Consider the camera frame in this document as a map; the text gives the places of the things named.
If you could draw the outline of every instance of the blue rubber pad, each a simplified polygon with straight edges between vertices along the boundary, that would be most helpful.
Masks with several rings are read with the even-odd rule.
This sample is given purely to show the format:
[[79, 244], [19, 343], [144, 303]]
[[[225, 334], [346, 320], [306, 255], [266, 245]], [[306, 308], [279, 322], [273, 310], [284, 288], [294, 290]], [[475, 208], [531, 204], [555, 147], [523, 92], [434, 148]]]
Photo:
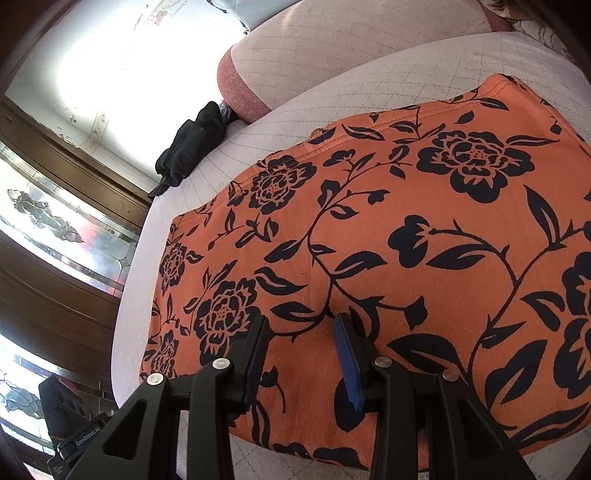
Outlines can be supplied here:
[[340, 369], [343, 372], [343, 379], [345, 380], [345, 388], [347, 389], [347, 397], [353, 404], [356, 411], [361, 411], [363, 408], [363, 395], [361, 393], [361, 376], [359, 375], [359, 367], [355, 361], [353, 349], [345, 333], [345, 327], [340, 315], [335, 317], [333, 326], [333, 336], [335, 337], [336, 351], [339, 356]]

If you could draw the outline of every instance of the wall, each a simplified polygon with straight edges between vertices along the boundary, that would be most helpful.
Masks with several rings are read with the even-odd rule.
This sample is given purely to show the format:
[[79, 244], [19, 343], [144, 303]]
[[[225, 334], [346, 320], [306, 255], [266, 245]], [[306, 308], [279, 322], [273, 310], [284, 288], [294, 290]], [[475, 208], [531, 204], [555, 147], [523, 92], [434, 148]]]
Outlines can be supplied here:
[[177, 129], [219, 101], [217, 64], [242, 26], [206, 0], [82, 0], [7, 96], [145, 191]]

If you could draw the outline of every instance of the bright window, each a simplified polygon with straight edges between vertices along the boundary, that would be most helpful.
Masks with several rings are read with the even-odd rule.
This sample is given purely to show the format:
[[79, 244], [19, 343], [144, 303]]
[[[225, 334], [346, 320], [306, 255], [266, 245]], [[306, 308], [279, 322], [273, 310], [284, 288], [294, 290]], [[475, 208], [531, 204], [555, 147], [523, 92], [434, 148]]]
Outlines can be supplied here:
[[0, 230], [63, 272], [118, 297], [139, 238], [1, 142]]

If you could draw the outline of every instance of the black flower pattern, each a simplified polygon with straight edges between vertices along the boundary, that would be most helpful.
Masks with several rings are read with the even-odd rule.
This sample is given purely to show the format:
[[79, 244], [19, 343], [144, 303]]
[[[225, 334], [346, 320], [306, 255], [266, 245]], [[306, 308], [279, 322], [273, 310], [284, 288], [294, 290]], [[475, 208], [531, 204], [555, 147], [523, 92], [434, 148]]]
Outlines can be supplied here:
[[160, 264], [162, 295], [166, 293], [169, 287], [174, 287], [181, 281], [181, 277], [185, 271], [184, 261], [186, 255], [187, 247], [181, 243], [176, 243], [162, 259], [162, 263]]
[[576, 317], [564, 329], [564, 343], [554, 360], [554, 380], [576, 398], [591, 385], [591, 252], [580, 253], [562, 275], [566, 304]]
[[527, 152], [506, 147], [491, 132], [441, 132], [433, 145], [419, 151], [417, 168], [450, 174], [452, 188], [479, 203], [494, 202], [507, 186], [507, 177], [518, 177], [535, 168]]
[[168, 378], [174, 376], [174, 357], [177, 355], [178, 340], [174, 338], [174, 331], [169, 330], [162, 337], [160, 348], [152, 359], [152, 373], [160, 373]]
[[300, 164], [290, 155], [257, 165], [264, 170], [252, 179], [252, 196], [248, 206], [260, 209], [263, 215], [287, 205], [296, 189], [310, 180], [317, 170], [312, 163]]
[[201, 340], [200, 362], [206, 365], [224, 356], [230, 342], [246, 335], [254, 317], [260, 314], [254, 306], [256, 280], [223, 281], [213, 294], [197, 309], [194, 329]]
[[428, 246], [428, 240], [425, 239], [428, 232], [425, 227], [429, 227], [429, 222], [423, 217], [408, 215], [404, 219], [404, 226], [390, 234], [388, 246], [392, 250], [398, 250], [398, 260], [403, 267], [416, 267], [425, 258]]

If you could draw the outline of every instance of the metal screw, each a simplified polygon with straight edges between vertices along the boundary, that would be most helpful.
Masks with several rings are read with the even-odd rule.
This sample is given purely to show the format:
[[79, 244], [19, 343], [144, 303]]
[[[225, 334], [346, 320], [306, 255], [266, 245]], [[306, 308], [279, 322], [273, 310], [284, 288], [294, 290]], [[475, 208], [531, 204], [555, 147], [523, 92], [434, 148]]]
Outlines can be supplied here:
[[216, 358], [212, 365], [216, 370], [224, 370], [230, 366], [230, 360], [227, 358]]
[[388, 356], [379, 356], [374, 360], [375, 366], [380, 368], [389, 368], [392, 366], [392, 359]]
[[148, 385], [160, 385], [163, 381], [164, 381], [163, 374], [152, 374], [146, 380], [146, 382], [148, 382]]
[[458, 378], [460, 378], [460, 375], [454, 369], [446, 368], [443, 371], [443, 378], [448, 382], [455, 382]]

